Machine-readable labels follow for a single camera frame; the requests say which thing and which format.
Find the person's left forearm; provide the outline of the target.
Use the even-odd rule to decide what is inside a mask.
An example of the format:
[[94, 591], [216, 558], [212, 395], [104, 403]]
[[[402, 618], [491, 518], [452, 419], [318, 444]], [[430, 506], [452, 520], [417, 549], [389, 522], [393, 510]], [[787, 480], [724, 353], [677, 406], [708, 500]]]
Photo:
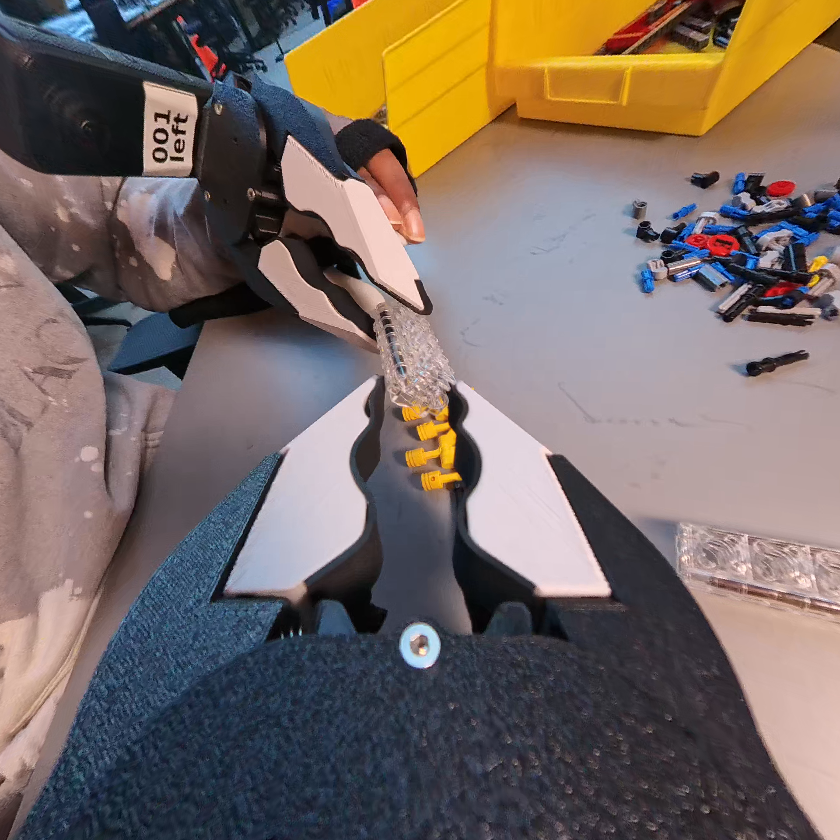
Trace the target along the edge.
[[62, 281], [152, 312], [256, 304], [194, 180], [47, 175], [2, 153], [1, 225], [4, 317], [57, 309]]

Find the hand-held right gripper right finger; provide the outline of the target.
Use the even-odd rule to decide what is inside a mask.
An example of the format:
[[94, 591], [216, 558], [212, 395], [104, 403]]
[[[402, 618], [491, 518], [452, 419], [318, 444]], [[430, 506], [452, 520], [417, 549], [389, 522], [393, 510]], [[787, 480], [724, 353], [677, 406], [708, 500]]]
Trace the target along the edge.
[[453, 568], [471, 630], [518, 603], [534, 631], [549, 609], [610, 609], [613, 592], [563, 489], [555, 457], [463, 381], [456, 433]]

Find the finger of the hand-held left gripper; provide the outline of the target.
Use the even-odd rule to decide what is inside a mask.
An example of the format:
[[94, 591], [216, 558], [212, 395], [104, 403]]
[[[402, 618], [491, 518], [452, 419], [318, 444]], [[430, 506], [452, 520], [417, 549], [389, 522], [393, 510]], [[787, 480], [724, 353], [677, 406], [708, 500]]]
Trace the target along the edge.
[[262, 248], [257, 267], [302, 321], [363, 350], [378, 351], [374, 320], [384, 297], [371, 283], [321, 268], [309, 245], [295, 238], [279, 238]]
[[340, 178], [288, 135], [280, 157], [287, 204], [316, 217], [337, 246], [348, 251], [380, 290], [418, 314], [431, 314], [417, 270], [372, 189], [356, 176]]

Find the person's grey hoodie torso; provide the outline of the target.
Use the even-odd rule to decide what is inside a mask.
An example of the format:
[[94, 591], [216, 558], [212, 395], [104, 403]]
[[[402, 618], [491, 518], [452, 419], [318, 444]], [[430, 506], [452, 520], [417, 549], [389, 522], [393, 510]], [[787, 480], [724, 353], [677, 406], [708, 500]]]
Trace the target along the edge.
[[5, 231], [1, 298], [5, 838], [174, 393], [101, 373], [77, 315]]

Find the single black toy pin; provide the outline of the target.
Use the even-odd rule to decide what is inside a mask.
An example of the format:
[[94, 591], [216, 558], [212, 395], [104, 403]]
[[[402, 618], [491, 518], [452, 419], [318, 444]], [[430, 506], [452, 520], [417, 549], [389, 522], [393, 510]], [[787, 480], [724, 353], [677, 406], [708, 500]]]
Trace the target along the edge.
[[805, 350], [764, 357], [761, 360], [751, 360], [746, 363], [744, 371], [748, 377], [758, 377], [775, 372], [785, 366], [808, 361], [810, 357], [811, 354]]

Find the person's left hand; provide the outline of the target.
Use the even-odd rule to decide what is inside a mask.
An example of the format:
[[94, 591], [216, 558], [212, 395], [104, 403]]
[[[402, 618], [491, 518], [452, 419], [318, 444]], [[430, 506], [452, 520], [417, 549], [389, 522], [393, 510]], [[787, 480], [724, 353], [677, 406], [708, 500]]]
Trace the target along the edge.
[[371, 119], [336, 119], [335, 141], [343, 161], [374, 192], [394, 230], [410, 245], [426, 238], [403, 142]]

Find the pile of small toy parts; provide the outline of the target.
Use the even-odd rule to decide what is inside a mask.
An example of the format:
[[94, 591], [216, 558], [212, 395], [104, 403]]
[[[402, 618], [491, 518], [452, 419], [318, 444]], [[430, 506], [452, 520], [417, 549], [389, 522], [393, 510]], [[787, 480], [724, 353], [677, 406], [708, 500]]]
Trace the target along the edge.
[[635, 239], [658, 247], [638, 270], [639, 290], [652, 296], [692, 282], [720, 296], [713, 312], [725, 323], [804, 329], [838, 321], [838, 245], [825, 254], [817, 245], [838, 238], [839, 184], [802, 192], [793, 181], [765, 179], [740, 172], [718, 208], [690, 203], [662, 224], [646, 202], [632, 201]]

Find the yellow piston crankshaft assembly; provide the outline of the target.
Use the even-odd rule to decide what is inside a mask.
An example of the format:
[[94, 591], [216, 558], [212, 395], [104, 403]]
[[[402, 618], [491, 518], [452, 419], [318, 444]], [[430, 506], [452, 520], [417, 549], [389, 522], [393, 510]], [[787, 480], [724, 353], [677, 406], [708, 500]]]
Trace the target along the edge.
[[421, 445], [404, 454], [406, 467], [416, 473], [425, 492], [453, 490], [463, 484], [455, 468], [458, 435], [444, 406], [425, 413], [419, 406], [404, 407], [403, 421], [414, 424], [413, 434]]

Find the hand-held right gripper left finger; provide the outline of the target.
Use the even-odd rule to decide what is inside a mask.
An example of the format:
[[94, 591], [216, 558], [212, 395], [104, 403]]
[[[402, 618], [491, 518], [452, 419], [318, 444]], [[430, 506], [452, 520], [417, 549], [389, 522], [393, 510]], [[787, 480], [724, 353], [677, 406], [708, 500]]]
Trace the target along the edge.
[[375, 375], [284, 447], [219, 579], [214, 600], [280, 600], [300, 624], [339, 602], [382, 625], [383, 565], [369, 482], [382, 456], [385, 384]]

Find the clear toy cylinder block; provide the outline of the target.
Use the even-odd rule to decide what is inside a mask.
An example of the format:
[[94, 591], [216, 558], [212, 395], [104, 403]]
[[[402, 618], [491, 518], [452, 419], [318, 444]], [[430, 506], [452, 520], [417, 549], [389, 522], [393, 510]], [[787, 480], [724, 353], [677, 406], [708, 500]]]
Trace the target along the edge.
[[426, 413], [445, 409], [456, 377], [430, 321], [387, 301], [376, 306], [374, 335], [391, 402]]
[[839, 550], [681, 522], [683, 582], [797, 612], [839, 617]]

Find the heap of mixed toy parts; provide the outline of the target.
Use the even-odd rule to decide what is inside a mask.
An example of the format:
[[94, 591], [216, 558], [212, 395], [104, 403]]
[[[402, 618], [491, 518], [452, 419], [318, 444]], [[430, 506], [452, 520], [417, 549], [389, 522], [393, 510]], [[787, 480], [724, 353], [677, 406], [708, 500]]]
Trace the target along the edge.
[[729, 47], [743, 1], [657, 1], [619, 28], [595, 54], [713, 53]]

